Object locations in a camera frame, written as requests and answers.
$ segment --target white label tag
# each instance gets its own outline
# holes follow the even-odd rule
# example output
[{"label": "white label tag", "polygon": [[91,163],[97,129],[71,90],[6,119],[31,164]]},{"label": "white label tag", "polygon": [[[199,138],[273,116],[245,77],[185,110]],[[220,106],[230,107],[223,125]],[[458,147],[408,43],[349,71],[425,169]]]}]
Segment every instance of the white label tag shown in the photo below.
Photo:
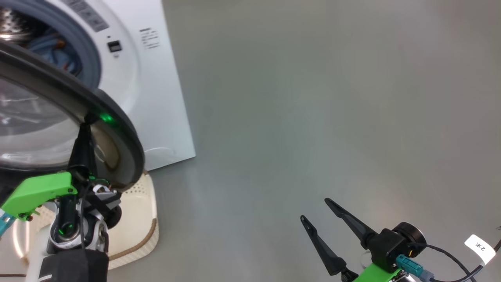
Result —
[{"label": "white label tag", "polygon": [[485,266],[495,255],[496,251],[477,235],[472,235],[464,243],[472,249],[482,259],[482,265]]}]

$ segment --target cable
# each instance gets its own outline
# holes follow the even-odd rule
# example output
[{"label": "cable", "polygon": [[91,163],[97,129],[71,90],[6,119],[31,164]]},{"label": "cable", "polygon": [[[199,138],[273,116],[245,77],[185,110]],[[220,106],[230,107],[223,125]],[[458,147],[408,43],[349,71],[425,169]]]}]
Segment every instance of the cable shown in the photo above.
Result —
[{"label": "cable", "polygon": [[0,277],[26,277],[26,274],[0,274]]},{"label": "cable", "polygon": [[494,251],[497,252],[499,251],[499,248],[501,248],[501,240],[499,240],[499,242],[496,244],[496,246],[494,247]]},{"label": "cable", "polygon": [[[439,251],[443,254],[445,254],[446,256],[448,256],[450,259],[452,259],[455,263],[457,263],[457,265],[459,265],[459,267],[461,267],[461,269],[464,271],[464,273],[466,273],[466,275],[469,275],[470,272],[468,270],[468,268],[466,268],[464,266],[464,264],[462,264],[459,259],[457,259],[455,256],[453,256],[452,254],[450,254],[448,251],[444,250],[444,249],[441,249],[439,247],[435,247],[433,245],[428,245],[428,244],[419,244],[419,243],[409,243],[408,246],[413,246],[413,247],[428,247],[430,249],[434,249],[436,251]],[[471,277],[471,282],[476,282],[475,278]]]},{"label": "cable", "polygon": [[82,195],[82,202],[80,203],[80,240],[82,241],[82,250],[84,251],[84,256],[86,256],[85,235],[84,235],[84,204],[85,204],[85,198],[87,197],[88,191],[89,191],[89,185],[85,185],[84,192]]},{"label": "cable", "polygon": [[483,266],[482,265],[479,265],[477,266],[470,274],[468,274],[467,276],[461,278],[461,279],[458,279],[458,280],[454,280],[454,281],[442,281],[442,280],[437,280],[435,278],[432,278],[430,279],[430,281],[432,282],[466,282],[468,279],[471,279],[474,275],[476,275],[477,273],[480,272],[480,270],[482,270]]}]

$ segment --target gray floor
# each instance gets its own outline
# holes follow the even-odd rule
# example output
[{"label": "gray floor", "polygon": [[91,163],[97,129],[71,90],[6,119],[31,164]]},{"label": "gray floor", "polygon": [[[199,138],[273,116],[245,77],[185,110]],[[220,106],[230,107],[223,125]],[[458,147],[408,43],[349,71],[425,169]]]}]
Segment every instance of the gray floor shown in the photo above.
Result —
[{"label": "gray floor", "polygon": [[[159,244],[109,281],[340,281],[299,221],[360,271],[363,249],[325,197],[378,231],[411,222],[470,269],[463,242],[501,238],[501,2],[165,8],[197,157],[151,173]],[[462,276],[431,250],[418,261]]]}]

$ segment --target washing machine door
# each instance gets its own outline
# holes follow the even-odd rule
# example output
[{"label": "washing machine door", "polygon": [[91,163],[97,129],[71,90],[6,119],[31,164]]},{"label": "washing machine door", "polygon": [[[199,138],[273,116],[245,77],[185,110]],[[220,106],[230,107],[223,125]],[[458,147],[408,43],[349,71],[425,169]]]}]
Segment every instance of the washing machine door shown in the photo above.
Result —
[{"label": "washing machine door", "polygon": [[79,125],[91,123],[99,178],[135,183],[144,153],[135,129],[103,91],[16,45],[0,42],[0,202],[29,175],[64,170]]}]

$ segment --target green 3d-printed part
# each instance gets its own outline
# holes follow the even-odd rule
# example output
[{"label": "green 3d-printed part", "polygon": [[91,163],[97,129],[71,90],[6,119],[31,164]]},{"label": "green 3d-printed part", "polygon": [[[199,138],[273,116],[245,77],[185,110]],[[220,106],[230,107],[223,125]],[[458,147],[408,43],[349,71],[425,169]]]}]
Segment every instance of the green 3d-printed part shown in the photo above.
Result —
[{"label": "green 3d-printed part", "polygon": [[388,273],[371,264],[353,282],[388,282],[400,271],[401,269],[397,269],[394,273]]},{"label": "green 3d-printed part", "polygon": [[65,195],[77,194],[71,185],[69,172],[26,178],[6,200],[2,209],[10,215],[26,221],[35,209],[45,202]]}]

